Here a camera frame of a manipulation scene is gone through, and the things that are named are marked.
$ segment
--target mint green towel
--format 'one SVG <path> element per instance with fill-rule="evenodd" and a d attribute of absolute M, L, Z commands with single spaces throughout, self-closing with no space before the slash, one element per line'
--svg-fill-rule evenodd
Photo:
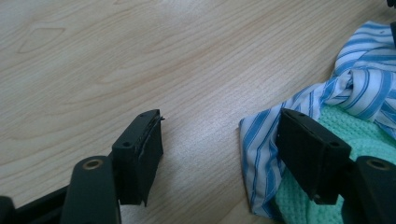
<path fill-rule="evenodd" d="M 318 122 L 352 146 L 350 159 L 374 156 L 396 164 L 396 140 L 372 122 L 357 119 L 338 106 L 322 108 Z M 276 204 L 286 223 L 343 223 L 340 196 L 336 205 L 316 205 L 286 169 L 276 193 Z"/>

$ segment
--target blue and white striped fabric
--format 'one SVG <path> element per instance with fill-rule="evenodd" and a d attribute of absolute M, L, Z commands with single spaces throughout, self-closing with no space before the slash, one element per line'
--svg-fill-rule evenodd
<path fill-rule="evenodd" d="M 318 120 L 324 105 L 340 105 L 396 138 L 396 49 L 388 25 L 364 23 L 339 53 L 330 80 L 240 121 L 242 172 L 254 214 L 276 218 L 270 201 L 285 168 L 275 145 L 280 109 Z"/>

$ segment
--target light wood surface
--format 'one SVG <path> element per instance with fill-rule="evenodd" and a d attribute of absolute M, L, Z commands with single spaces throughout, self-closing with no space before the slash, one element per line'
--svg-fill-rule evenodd
<path fill-rule="evenodd" d="M 107 155 L 161 109 L 164 155 L 148 207 L 123 223 L 270 223 L 249 213 L 241 118 L 329 77 L 381 0 L 1 0 L 0 195 L 19 207 Z"/>

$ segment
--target black bracket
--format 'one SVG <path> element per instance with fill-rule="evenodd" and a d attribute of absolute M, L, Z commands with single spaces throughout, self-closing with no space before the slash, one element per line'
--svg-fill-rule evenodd
<path fill-rule="evenodd" d="M 161 120 L 160 110 L 140 114 L 108 157 L 89 157 L 76 164 L 69 186 L 18 209 L 1 196 L 0 224 L 121 223 L 120 204 L 147 204 L 163 154 Z"/>
<path fill-rule="evenodd" d="M 394 223 L 396 166 L 375 157 L 349 158 L 351 147 L 307 115 L 282 109 L 276 135 L 280 159 L 317 204 L 345 199 L 345 223 Z"/>

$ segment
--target wood grain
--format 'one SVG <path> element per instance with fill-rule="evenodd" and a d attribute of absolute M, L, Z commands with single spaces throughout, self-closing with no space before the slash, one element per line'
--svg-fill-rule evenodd
<path fill-rule="evenodd" d="M 17 206 L 106 155 L 159 108 L 164 156 L 124 223 L 271 223 L 249 213 L 238 122 L 329 77 L 384 1 L 0 1 L 0 194 Z"/>

